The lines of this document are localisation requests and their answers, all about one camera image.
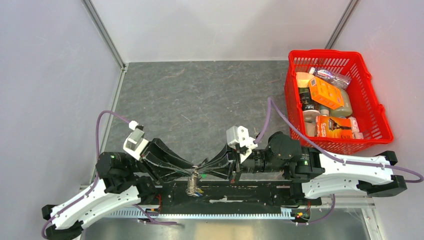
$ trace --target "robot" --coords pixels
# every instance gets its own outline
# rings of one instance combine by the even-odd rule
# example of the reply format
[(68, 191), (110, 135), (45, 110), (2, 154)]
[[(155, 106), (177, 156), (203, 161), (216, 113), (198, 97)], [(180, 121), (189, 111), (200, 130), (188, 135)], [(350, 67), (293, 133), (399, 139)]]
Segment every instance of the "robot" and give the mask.
[[(52, 223), (45, 230), (47, 239), (74, 239), (99, 219), (131, 205), (160, 214), (281, 214), (282, 207), (320, 206), (322, 196), (346, 191), (391, 197), (407, 189), (403, 176), (384, 167), (398, 162), (393, 151), (374, 157), (329, 153), (343, 160), (339, 162), (282, 132), (257, 149), (247, 128), (233, 126), (215, 157), (193, 165), (159, 138), (145, 139), (137, 122), (131, 121), (129, 128), (123, 152), (99, 155), (94, 183), (62, 204), (42, 208), (43, 218)], [(363, 166), (367, 164), (383, 167)], [(242, 174), (273, 172), (282, 180), (240, 179)], [(202, 180), (203, 174), (220, 180)], [(291, 219), (309, 220), (302, 213)]]

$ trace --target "orange package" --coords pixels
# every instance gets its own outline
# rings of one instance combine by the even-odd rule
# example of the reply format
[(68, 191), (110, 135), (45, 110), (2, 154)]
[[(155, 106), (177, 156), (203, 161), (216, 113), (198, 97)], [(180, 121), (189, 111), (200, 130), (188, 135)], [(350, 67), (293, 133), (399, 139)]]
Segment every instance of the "orange package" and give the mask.
[(309, 82), (309, 89), (312, 100), (330, 109), (345, 105), (340, 89), (319, 77), (315, 77)]
[(316, 136), (333, 139), (352, 139), (351, 120), (333, 116), (316, 117)]

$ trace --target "red plastic basket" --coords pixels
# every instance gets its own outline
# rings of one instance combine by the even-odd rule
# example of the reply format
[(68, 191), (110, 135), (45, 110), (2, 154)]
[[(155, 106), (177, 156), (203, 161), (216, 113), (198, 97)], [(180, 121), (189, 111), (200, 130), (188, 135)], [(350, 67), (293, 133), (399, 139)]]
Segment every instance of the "red plastic basket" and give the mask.
[[(361, 54), (354, 51), (293, 50), (288, 54), (288, 72), (284, 86), (287, 114), (290, 122), (302, 134), (306, 136), (296, 72), (308, 72), (311, 67), (325, 68), (351, 77), (352, 80), (346, 91), (352, 105), (352, 115), (356, 118), (364, 139), (308, 137), (310, 140), (327, 151), (345, 155), (376, 144), (388, 144), (393, 141), (385, 109), (377, 100), (371, 84), (371, 74)], [(300, 140), (303, 146), (310, 146), (292, 129), (290, 129), (290, 135), (293, 139)]]

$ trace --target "plastic bottle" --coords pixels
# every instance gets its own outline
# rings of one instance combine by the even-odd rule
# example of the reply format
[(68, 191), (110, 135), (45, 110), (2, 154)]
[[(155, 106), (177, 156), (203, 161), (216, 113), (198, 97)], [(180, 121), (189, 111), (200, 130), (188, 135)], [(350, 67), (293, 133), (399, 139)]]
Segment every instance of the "plastic bottle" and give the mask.
[(344, 101), (344, 105), (341, 107), (338, 107), (336, 109), (330, 109), (330, 115), (332, 117), (336, 117), (336, 118), (342, 118), (342, 117), (347, 117), (352, 115), (352, 105), (351, 105), (351, 100), (349, 99), (349, 95), (348, 93), (343, 90), (340, 89), (341, 92), (341, 96), (343, 98)]
[(348, 85), (351, 83), (350, 77), (325, 69), (311, 67), (309, 73), (343, 90), (346, 90), (348, 88)]
[(308, 88), (309, 87), (309, 81), (314, 79), (315, 76), (312, 74), (309, 74), (307, 72), (296, 72), (296, 81), (297, 81), (297, 87), (298, 88)]
[(319, 105), (319, 112), (321, 113), (322, 116), (330, 116), (330, 108), (326, 107), (322, 104)]

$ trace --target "white bracket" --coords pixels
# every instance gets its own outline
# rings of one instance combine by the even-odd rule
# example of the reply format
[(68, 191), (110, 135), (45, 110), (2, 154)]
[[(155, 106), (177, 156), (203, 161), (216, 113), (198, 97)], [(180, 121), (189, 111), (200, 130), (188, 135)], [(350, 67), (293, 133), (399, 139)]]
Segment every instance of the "white bracket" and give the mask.
[[(329, 153), (344, 162), (390, 165), (390, 162), (384, 156), (361, 157)], [(319, 155), (319, 160), (325, 172), (309, 182), (302, 183), (302, 190), (307, 199), (316, 199), (329, 194), (349, 191), (362, 192), (357, 188), (359, 180), (373, 185), (384, 185), (392, 182), (393, 171), (390, 168), (344, 164), (334, 161), (322, 153)]]
[[(82, 228), (86, 229), (91, 224), (110, 213), (113, 213), (123, 207), (137, 204), (141, 200), (138, 197), (139, 191), (135, 186), (129, 187), (120, 194), (105, 193), (106, 186), (103, 179), (100, 179), (94, 190), (85, 197), (84, 195), (88, 192), (91, 186), (92, 185), (75, 195), (67, 202), (53, 207), (50, 216), (56, 215), (52, 224), (56, 225), (57, 230), (68, 229), (72, 227), (76, 221), (82, 221)], [(84, 196), (82, 200), (72, 205), (60, 215), (57, 214), (58, 211), (62, 210), (81, 196)]]
[(144, 135), (144, 131), (134, 128), (134, 131), (123, 142), (123, 150), (137, 160), (142, 158), (141, 154), (149, 143), (149, 141), (143, 138)]
[(226, 131), (226, 142), (230, 148), (236, 149), (237, 144), (240, 148), (247, 148), (245, 154), (240, 153), (240, 163), (243, 163), (252, 154), (252, 150), (258, 147), (254, 141), (255, 139), (249, 136), (249, 130), (244, 126), (232, 126)]

